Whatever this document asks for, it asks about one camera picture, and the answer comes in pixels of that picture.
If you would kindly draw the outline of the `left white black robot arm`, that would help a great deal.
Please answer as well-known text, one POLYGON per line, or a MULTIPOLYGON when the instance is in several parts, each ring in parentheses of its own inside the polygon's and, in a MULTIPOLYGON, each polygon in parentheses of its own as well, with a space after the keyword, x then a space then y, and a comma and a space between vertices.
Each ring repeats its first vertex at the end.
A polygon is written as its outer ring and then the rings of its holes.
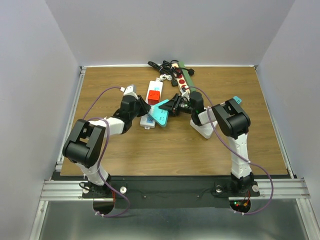
POLYGON ((98 121, 78 119, 62 149, 62 155, 76 164, 87 177, 83 190, 95 192, 100 197, 111 193, 111 176, 101 166, 110 136, 122 135, 132 126, 136 117, 149 113, 151 106, 140 95, 126 95, 120 107, 108 118, 98 121))

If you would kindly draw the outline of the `teal triangular power strip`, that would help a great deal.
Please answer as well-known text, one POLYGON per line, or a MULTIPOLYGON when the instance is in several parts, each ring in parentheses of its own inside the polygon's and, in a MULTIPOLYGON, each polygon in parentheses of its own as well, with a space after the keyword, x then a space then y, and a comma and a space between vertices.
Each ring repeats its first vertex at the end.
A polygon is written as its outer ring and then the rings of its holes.
POLYGON ((148 112, 148 116, 151 117, 162 128, 166 127, 167 125, 169 112, 167 110, 160 109, 160 106, 166 104, 168 101, 168 99, 165 99, 155 105, 152 105, 150 111, 148 112))

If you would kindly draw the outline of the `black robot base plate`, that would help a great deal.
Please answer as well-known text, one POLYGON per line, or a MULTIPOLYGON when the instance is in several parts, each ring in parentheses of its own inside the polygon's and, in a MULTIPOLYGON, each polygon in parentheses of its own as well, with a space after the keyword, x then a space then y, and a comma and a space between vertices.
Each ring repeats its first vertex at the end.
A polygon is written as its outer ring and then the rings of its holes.
POLYGON ((82 181, 82 197, 93 200, 95 210, 236 208, 260 196, 255 180, 237 181, 230 176, 113 176, 98 186, 82 181))

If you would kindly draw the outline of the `red cube plug adapter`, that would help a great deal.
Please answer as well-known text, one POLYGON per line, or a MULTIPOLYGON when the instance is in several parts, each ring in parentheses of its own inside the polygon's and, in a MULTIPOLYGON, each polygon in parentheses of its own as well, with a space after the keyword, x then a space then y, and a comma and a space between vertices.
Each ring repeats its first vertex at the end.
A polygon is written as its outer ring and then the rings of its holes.
POLYGON ((158 90, 149 90, 147 95, 147 102, 149 105, 156 105, 161 100, 161 92, 158 90))

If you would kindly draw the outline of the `white multicolour power strip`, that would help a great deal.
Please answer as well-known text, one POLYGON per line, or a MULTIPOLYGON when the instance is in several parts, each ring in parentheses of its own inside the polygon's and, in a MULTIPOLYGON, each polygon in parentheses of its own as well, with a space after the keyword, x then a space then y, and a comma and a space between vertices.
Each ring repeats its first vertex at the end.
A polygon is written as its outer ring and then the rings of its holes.
MULTIPOLYGON (((148 103, 151 106, 159 103, 162 95, 162 89, 163 89, 162 81, 157 81, 157 80, 150 81, 147 89, 146 98, 145 98, 146 103, 148 103), (152 94, 158 91, 157 100, 155 98, 154 99, 149 98, 150 91, 152 94)), ((149 130, 149 129, 155 128, 156 122, 148 114, 145 114, 140 118, 140 126, 144 127, 145 130, 149 130)))

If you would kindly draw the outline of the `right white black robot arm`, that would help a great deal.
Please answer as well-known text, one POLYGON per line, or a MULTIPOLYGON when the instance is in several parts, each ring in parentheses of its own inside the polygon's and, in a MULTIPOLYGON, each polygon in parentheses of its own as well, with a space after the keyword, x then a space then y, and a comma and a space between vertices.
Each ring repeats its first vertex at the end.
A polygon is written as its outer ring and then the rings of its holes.
POLYGON ((176 94, 158 107, 171 116, 181 112, 191 115, 191 126, 204 138, 209 139, 216 127, 227 137, 223 144, 231 152, 230 189, 235 195, 242 195, 254 182, 254 174, 248 157, 247 139, 251 120, 235 99, 212 107, 204 106, 201 93, 192 91, 188 97, 176 94))

